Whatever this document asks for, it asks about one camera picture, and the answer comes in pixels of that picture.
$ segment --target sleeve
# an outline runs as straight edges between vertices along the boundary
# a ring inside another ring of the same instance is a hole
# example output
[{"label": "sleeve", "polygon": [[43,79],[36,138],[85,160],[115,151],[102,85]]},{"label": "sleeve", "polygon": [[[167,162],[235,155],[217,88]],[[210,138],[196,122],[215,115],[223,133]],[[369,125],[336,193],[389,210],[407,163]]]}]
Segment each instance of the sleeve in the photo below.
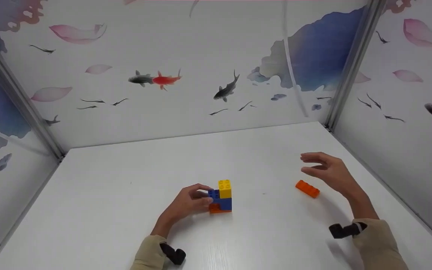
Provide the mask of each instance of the sleeve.
[{"label": "sleeve", "polygon": [[353,238],[365,270],[408,270],[386,221],[355,219],[353,222],[363,222],[367,225],[364,231]]},{"label": "sleeve", "polygon": [[130,270],[163,269],[166,255],[159,246],[159,244],[163,242],[166,242],[166,238],[159,235],[150,235],[144,238],[134,257],[134,262]]}]

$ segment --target stacked lego bricks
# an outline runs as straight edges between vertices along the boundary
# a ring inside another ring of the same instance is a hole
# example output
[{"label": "stacked lego bricks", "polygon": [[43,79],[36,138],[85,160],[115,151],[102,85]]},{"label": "stacked lego bricks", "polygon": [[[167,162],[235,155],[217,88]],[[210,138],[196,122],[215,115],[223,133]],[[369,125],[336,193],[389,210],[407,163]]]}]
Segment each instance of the stacked lego bricks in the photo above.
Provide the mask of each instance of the stacked lego bricks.
[{"label": "stacked lego bricks", "polygon": [[219,189],[209,190],[209,197],[213,198],[213,203],[209,205],[209,213],[227,213],[233,210],[233,199],[231,197],[230,180],[218,181]]}]

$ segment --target pink petal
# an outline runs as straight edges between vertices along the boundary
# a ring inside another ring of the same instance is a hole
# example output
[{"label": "pink petal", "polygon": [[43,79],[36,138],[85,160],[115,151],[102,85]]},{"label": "pink petal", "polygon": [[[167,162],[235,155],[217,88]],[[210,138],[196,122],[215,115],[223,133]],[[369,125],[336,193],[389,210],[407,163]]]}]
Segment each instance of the pink petal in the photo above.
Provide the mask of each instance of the pink petal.
[{"label": "pink petal", "polygon": [[432,30],[420,20],[406,19],[403,25],[404,35],[411,43],[419,47],[432,47]]},{"label": "pink petal", "polygon": [[393,72],[393,74],[396,75],[396,77],[403,82],[423,82],[423,79],[421,79],[416,73],[410,70],[396,70],[395,72]]},{"label": "pink petal", "polygon": [[358,74],[356,75],[356,79],[354,79],[355,84],[364,83],[367,81],[370,81],[371,78],[366,77],[363,73],[358,71]]},{"label": "pink petal", "polygon": [[99,75],[110,68],[112,68],[112,66],[103,65],[103,64],[92,65],[91,67],[88,67],[88,69],[86,70],[86,73]]},{"label": "pink petal", "polygon": [[47,87],[36,91],[31,99],[33,101],[50,102],[62,99],[72,90],[72,87],[59,88],[59,87]]},{"label": "pink petal", "polygon": [[107,26],[95,24],[92,30],[80,30],[69,25],[59,24],[49,28],[64,41],[74,44],[89,44],[103,36]]}]

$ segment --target lego brick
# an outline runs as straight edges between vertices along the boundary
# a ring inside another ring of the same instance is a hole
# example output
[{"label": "lego brick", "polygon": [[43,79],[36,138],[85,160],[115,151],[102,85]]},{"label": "lego brick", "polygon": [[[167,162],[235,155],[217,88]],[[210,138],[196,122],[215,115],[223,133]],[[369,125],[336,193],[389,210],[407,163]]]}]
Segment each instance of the lego brick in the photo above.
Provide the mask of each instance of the lego brick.
[{"label": "lego brick", "polygon": [[233,199],[232,198],[224,198],[224,199],[216,199],[213,203],[219,204],[219,209],[223,211],[233,210]]},{"label": "lego brick", "polygon": [[221,199],[231,198],[231,181],[226,180],[220,180],[218,181],[218,187],[219,187],[219,195]]},{"label": "lego brick", "polygon": [[213,198],[213,200],[217,200],[220,197],[219,189],[208,190],[208,196]]},{"label": "lego brick", "polygon": [[230,213],[232,212],[231,210],[214,210],[214,211],[210,211],[210,214],[218,214],[218,213]]},{"label": "lego brick", "polygon": [[317,196],[319,195],[319,189],[311,186],[305,181],[299,180],[298,183],[296,183],[295,187],[312,198],[317,198]]}]

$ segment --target finger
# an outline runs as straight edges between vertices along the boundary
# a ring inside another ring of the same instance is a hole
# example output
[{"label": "finger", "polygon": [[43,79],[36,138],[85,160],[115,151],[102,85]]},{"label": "finger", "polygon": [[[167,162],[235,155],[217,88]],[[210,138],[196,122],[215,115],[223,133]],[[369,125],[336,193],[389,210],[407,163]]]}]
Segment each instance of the finger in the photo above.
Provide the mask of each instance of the finger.
[{"label": "finger", "polygon": [[206,185],[204,185],[204,184],[200,184],[200,183],[196,183],[196,184],[194,184],[194,185],[187,186],[187,187],[185,187],[185,189],[186,189],[188,192],[197,191],[197,190],[199,190],[199,189],[202,189],[202,190],[213,190],[213,188],[211,188],[210,186],[206,186]]},{"label": "finger", "polygon": [[331,161],[335,159],[335,157],[330,156],[323,152],[314,152],[314,153],[302,153],[301,159],[303,160],[317,160],[318,162],[323,161],[327,164],[330,164]]},{"label": "finger", "polygon": [[313,176],[319,179],[323,179],[325,176],[325,172],[324,170],[321,169],[316,169],[313,167],[302,167],[301,171],[309,176]]},{"label": "finger", "polygon": [[199,199],[199,198],[206,198],[209,195],[206,192],[203,192],[203,191],[200,191],[200,190],[196,190],[196,191],[192,192],[190,194],[190,196],[191,196],[192,199]]},{"label": "finger", "polygon": [[191,202],[192,202],[193,211],[208,210],[209,205],[213,202],[213,198],[211,197],[200,198],[200,199],[193,200]]}]

